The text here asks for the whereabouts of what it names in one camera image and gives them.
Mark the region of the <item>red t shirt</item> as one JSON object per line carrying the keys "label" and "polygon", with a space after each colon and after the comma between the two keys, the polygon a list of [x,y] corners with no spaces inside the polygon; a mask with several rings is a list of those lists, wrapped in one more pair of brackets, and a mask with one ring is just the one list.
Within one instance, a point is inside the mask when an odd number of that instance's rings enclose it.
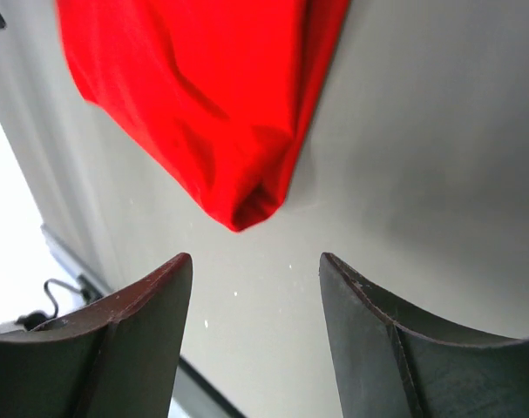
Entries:
{"label": "red t shirt", "polygon": [[234,232],[283,204],[346,1],[59,1],[82,97]]}

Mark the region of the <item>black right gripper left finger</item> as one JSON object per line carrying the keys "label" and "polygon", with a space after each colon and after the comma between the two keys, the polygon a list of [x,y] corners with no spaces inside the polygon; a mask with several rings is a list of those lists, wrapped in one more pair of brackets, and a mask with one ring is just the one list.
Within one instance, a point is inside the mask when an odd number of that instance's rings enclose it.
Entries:
{"label": "black right gripper left finger", "polygon": [[87,307],[0,334],[0,417],[166,417],[192,280],[180,253]]}

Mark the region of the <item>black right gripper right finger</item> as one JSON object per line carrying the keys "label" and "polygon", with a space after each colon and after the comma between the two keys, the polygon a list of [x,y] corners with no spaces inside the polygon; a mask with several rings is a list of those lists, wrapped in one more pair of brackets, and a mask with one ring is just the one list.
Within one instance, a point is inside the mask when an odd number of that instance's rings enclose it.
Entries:
{"label": "black right gripper right finger", "polygon": [[333,253],[322,306],[345,417],[529,417],[529,338],[445,320]]}

